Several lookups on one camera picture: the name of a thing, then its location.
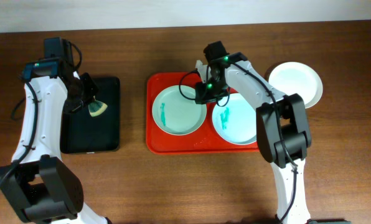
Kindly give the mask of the green yellow sponge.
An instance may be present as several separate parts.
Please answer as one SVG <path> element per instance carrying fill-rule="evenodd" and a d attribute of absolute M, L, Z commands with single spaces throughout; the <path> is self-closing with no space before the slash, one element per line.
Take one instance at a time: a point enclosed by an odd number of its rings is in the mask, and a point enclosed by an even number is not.
<path fill-rule="evenodd" d="M 88 110 L 89 114 L 91 117 L 96 117 L 101 115 L 102 113 L 105 112 L 107 109 L 108 105 L 105 104 L 104 102 L 98 101 L 98 100 L 93 100 L 89 105 L 88 105 Z"/>

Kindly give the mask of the light blue plate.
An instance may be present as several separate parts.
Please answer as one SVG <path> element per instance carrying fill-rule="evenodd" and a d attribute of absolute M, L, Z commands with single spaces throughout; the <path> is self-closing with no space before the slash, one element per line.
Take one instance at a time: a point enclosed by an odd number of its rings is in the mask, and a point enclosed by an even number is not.
<path fill-rule="evenodd" d="M 226 142 L 240 146 L 256 142 L 256 111 L 239 93 L 224 97 L 214 106 L 212 124 Z"/>

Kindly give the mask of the light green plate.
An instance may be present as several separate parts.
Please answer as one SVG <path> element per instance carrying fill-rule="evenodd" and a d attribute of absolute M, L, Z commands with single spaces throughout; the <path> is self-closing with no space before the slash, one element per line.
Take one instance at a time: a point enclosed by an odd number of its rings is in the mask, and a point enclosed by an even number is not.
<path fill-rule="evenodd" d="M 201 127 L 207 115 L 207 106 L 196 104 L 195 90 L 185 85 L 170 86 L 153 101 L 155 124 L 165 133 L 184 136 Z"/>

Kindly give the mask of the white plate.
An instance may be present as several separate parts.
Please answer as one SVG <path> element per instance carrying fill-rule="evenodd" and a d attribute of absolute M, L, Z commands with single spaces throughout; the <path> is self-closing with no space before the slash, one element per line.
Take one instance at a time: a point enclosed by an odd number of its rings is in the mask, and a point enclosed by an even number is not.
<path fill-rule="evenodd" d="M 323 84 L 318 73 L 300 62 L 285 62 L 277 65 L 268 75 L 271 86 L 287 95 L 297 93 L 305 108 L 316 105 L 323 94 Z"/>

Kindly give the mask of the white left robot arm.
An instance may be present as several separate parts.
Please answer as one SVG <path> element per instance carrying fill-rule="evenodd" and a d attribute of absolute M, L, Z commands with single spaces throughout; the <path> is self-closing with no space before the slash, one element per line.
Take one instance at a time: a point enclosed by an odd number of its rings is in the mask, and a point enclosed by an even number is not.
<path fill-rule="evenodd" d="M 28 63 L 22 131 L 11 164 L 0 167 L 0 192 L 24 223 L 109 223 L 85 202 L 79 178 L 62 162 L 62 115 L 83 109 L 95 94 L 75 67 L 54 57 Z"/>

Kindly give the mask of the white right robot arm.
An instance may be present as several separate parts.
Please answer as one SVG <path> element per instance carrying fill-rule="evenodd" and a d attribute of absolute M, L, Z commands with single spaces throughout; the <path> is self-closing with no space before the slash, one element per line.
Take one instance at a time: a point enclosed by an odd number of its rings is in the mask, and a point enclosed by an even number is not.
<path fill-rule="evenodd" d="M 304 166 L 311 132 L 303 99 L 272 87 L 242 54 L 207 55 L 197 61 L 196 103 L 224 97 L 230 87 L 256 111 L 257 145 L 273 170 L 278 197 L 278 223 L 308 223 L 311 219 L 304 189 Z"/>

